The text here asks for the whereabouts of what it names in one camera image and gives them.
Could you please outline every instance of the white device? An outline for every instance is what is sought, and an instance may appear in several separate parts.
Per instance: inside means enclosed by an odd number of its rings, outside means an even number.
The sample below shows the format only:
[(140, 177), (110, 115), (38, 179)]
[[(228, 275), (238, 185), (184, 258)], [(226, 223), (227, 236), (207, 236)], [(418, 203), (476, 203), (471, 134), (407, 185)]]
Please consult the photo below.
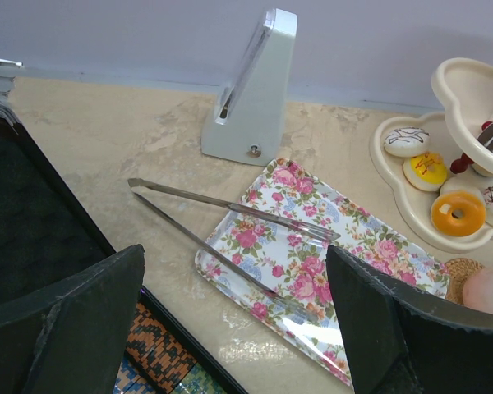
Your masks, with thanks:
[(246, 47), (237, 76), (225, 84), (201, 136), (204, 154), (265, 166), (283, 135), (288, 73), (296, 15), (273, 9), (263, 15)]

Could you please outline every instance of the countertop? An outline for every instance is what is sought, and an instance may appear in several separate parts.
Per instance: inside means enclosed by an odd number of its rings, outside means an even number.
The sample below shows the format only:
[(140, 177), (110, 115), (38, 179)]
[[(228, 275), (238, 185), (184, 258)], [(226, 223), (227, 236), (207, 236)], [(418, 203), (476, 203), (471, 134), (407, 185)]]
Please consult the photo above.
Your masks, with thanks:
[[(145, 247), (145, 285), (252, 393), (350, 393), (211, 286), (196, 271), (196, 245), (136, 201), (127, 178), (235, 201), (261, 173), (203, 156), (200, 131), (209, 94), (17, 78), (10, 103), (36, 143), (113, 247)], [(401, 218), (393, 192), (374, 169), (369, 138), (393, 112), (289, 103), (280, 157), (291, 158), (387, 222), (440, 261), (441, 252)], [(161, 195), (157, 202), (206, 238), (221, 208)], [(493, 264), (493, 241), (464, 257)]]

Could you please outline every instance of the tongs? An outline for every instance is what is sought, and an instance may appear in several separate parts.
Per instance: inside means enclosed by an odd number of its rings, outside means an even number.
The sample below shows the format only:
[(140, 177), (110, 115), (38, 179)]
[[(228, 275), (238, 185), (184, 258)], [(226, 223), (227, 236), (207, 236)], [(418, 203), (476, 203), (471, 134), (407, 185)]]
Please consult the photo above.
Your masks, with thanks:
[[(128, 179), (128, 185), (133, 189), (134, 187), (145, 187), (150, 190), (154, 191), (159, 191), (162, 193), (166, 193), (169, 195), (176, 195), (178, 197), (183, 197), (185, 199), (192, 199), (194, 201), (199, 201), (201, 203), (206, 203), (206, 204), (211, 204), (211, 205), (216, 205), (221, 208), (227, 208), (229, 210), (246, 214), (246, 215), (251, 215), (255, 218), (263, 219), (266, 220), (267, 222), (273, 222), (276, 224), (279, 224), (281, 226), (285, 226), (293, 231), (300, 232), (305, 236), (309, 236), (310, 238), (317, 239), (322, 242), (332, 242), (336, 239), (338, 239), (341, 235), (335, 233), (334, 231), (325, 229), (323, 227), (306, 223), (306, 222), (301, 222), (298, 220), (292, 220), (292, 219), (287, 219), (287, 218), (282, 218), (277, 215), (273, 215), (272, 213), (267, 213), (267, 212), (262, 212), (257, 209), (253, 209), (250, 207), (246, 207), (245, 205), (237, 204), (237, 203), (232, 203), (228, 201), (224, 201), (222, 199), (215, 199), (213, 197), (208, 197), (205, 195), (198, 195), (196, 193), (191, 193), (189, 191), (184, 191), (184, 190), (179, 190), (175, 189), (170, 186), (164, 186), (160, 185), (154, 182), (150, 181), (145, 181), (144, 179), (140, 178), (130, 178)], [(261, 291), (263, 294), (268, 296), (274, 303), (279, 304), (283, 306), (285, 309), (291, 310), (293, 313), (296, 315), (308, 319), (312, 322), (317, 322), (318, 318), (315, 314), (313, 314), (311, 311), (308, 309), (304, 308), (302, 304), (299, 302), (292, 300), (292, 299), (287, 299), (279, 295), (277, 292), (274, 290), (268, 288), (265, 286), (263, 283), (259, 282), (255, 278), (251, 277), (248, 273), (240, 269), (236, 264), (234, 264), (232, 261), (230, 261), (228, 258), (226, 258), (224, 255), (219, 253), (216, 249), (214, 249), (212, 246), (204, 242), (201, 238), (196, 236), (193, 232), (188, 230), (186, 227), (184, 227), (181, 223), (176, 221), (174, 218), (170, 217), (167, 213), (165, 213), (161, 208), (157, 207), (153, 203), (151, 203), (146, 197), (141, 195), (140, 193), (132, 190), (131, 191), (137, 199), (139, 199), (144, 205), (146, 205), (149, 209), (157, 213), (160, 217), (162, 217), (164, 220), (172, 224), (174, 227), (176, 227), (179, 231), (184, 233), (186, 236), (188, 236), (190, 239), (192, 239), (195, 243), (198, 244), (199, 247), (201, 247), (205, 252), (211, 254), (214, 256), (220, 263), (225, 265), (228, 269), (231, 271), (234, 271), (237, 275), (242, 277), (243, 279), (247, 280), (250, 284), (254, 285), (257, 290)]]

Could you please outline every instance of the beige marble surface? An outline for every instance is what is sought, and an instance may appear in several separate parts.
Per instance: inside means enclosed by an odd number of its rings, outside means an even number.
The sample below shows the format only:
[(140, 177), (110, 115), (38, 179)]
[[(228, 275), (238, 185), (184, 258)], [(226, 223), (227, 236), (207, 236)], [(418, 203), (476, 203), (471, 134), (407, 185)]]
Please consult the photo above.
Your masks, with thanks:
[[(236, 200), (260, 167), (203, 156), (213, 97), (159, 89), (19, 78), (10, 102), (39, 147), (113, 246), (141, 243), (145, 284), (252, 393), (352, 392), (199, 276), (196, 246), (139, 204), (126, 179), (143, 177)], [(392, 112), (290, 103), (279, 156), (296, 160), (437, 258), (400, 217), (368, 142)], [(157, 203), (207, 237), (225, 212), (159, 195)], [(493, 241), (466, 254), (493, 264)]]

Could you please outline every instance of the wall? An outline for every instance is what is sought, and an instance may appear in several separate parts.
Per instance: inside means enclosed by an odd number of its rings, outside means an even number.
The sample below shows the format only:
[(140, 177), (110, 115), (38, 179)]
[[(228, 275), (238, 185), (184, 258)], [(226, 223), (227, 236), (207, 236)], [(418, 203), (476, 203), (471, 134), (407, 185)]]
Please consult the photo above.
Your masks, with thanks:
[(219, 85), (265, 7), (298, 16), (293, 93), (434, 107), (442, 61), (493, 64), (493, 0), (0, 0), (0, 57)]

